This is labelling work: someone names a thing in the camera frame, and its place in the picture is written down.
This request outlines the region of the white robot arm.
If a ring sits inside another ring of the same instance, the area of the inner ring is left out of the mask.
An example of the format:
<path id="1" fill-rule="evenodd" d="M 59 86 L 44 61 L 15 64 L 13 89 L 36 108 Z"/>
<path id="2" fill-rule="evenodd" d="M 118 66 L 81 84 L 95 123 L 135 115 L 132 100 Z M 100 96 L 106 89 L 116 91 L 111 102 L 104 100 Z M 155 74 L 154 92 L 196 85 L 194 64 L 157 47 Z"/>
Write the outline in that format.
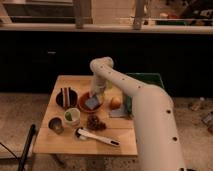
<path id="1" fill-rule="evenodd" d="M 161 87 L 113 69 L 110 57 L 93 59 L 91 94 L 102 93 L 106 81 L 132 98 L 138 159 L 142 171 L 187 171 L 174 117 L 174 103 Z"/>

